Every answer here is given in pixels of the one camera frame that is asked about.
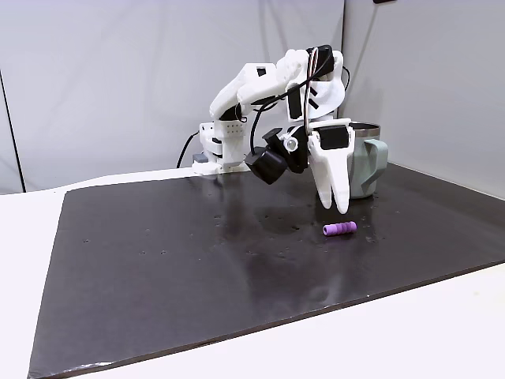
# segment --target purple foam block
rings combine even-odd
[[[326,236],[343,235],[346,233],[354,233],[357,230],[357,225],[354,221],[349,223],[331,223],[323,227],[323,233]]]

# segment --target gray container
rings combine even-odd
[[[387,145],[379,141],[380,126],[365,122],[351,122],[356,137],[354,153],[349,157],[350,198],[361,199],[376,190],[376,180],[387,166]]]

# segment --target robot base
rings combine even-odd
[[[193,162],[192,168],[193,171],[200,175],[224,174],[226,172],[242,172],[249,170],[249,167],[247,167],[244,162],[240,163],[238,166],[228,168],[225,168],[222,164],[216,162]]]

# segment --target black tabletop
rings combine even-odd
[[[310,171],[71,191],[28,376],[168,355],[496,264],[503,215],[503,201],[395,165],[346,215],[322,207]],[[351,220],[357,233],[324,237]]]

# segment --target white table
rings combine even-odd
[[[0,377],[26,378],[65,192],[193,175],[191,168],[113,175],[58,189],[0,197]],[[502,378],[504,324],[505,265],[500,265],[85,377]]]

